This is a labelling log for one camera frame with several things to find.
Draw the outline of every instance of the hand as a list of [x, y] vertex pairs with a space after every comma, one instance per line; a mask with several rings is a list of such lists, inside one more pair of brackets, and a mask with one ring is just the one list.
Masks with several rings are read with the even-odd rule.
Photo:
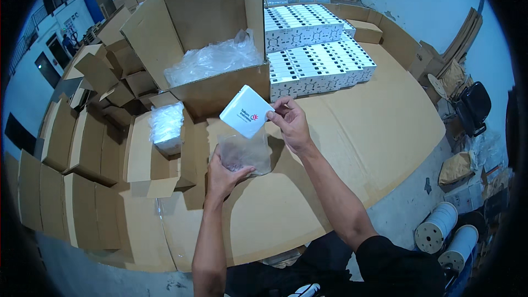
[[303, 155], [315, 147], [306, 114], [291, 96], [282, 97], [271, 106], [275, 112], [268, 111], [266, 117], [280, 127], [284, 142], [295, 155]]
[[220, 147], [216, 145], [213, 156], [207, 167], [208, 172], [208, 191], [206, 199], [224, 201], [236, 183], [252, 173], [254, 167], [243, 167], [236, 172], [231, 172], [222, 165], [220, 159]]

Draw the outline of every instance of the concrete floor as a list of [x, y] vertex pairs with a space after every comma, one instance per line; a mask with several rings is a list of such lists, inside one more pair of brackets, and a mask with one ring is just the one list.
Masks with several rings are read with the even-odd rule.
[[[413, 249], [413, 231], [436, 203], [443, 201], [437, 181], [444, 160], [451, 157], [444, 137], [426, 160], [391, 193], [367, 209], [374, 228], [395, 245]], [[425, 190], [429, 178], [432, 191]], [[192, 296], [190, 273], [146, 273], [90, 261], [83, 251], [63, 241], [36, 233], [48, 273], [65, 296]], [[352, 280], [361, 280], [352, 255], [348, 269]]]

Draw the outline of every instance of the black chair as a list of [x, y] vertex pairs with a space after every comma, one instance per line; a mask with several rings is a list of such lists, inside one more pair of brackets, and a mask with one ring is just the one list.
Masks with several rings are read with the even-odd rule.
[[478, 136], [486, 130], [484, 120], [490, 113], [492, 102], [481, 82], [466, 87], [453, 107], [468, 136]]

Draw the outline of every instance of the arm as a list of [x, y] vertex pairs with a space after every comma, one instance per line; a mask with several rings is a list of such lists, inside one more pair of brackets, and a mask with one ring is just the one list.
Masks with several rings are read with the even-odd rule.
[[330, 224], [355, 252], [360, 244], [377, 235], [359, 198], [337, 176], [310, 137], [306, 114], [291, 97], [273, 103], [267, 118], [281, 128], [288, 148], [299, 156]]
[[214, 151], [208, 166], [208, 192], [192, 264], [194, 295], [197, 297], [224, 294], [227, 266], [222, 237], [222, 205], [235, 184], [255, 170], [254, 167], [245, 167], [231, 172], [222, 166], [218, 145]]

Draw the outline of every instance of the person's right hand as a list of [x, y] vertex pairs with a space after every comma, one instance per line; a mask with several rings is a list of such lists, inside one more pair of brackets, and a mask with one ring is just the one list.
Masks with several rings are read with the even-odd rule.
[[295, 155], [303, 155], [315, 147], [306, 114], [291, 96], [282, 97], [271, 106], [275, 112], [268, 111], [266, 117], [280, 127], [284, 142]]

